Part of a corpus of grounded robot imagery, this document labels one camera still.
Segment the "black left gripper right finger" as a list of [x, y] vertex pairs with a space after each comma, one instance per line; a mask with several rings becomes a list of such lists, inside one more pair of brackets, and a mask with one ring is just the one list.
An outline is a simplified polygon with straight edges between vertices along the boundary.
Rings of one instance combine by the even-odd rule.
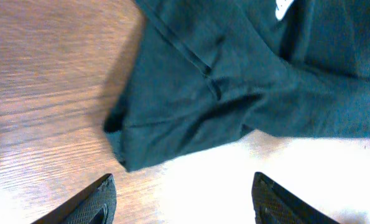
[[262, 172], [254, 174], [252, 202], [256, 224], [339, 224]]

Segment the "black Nike t-shirt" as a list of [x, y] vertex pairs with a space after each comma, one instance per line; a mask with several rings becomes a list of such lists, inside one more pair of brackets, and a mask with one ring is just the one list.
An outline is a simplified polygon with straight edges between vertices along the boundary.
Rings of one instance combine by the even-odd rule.
[[103, 130], [129, 172], [253, 130], [370, 138], [370, 0], [140, 0], [142, 42]]

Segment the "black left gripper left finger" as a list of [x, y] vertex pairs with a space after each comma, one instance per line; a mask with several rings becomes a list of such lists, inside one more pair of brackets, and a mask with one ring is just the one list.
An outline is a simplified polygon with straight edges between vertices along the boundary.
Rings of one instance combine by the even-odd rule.
[[105, 174], [34, 224], [112, 224], [117, 205], [112, 174]]

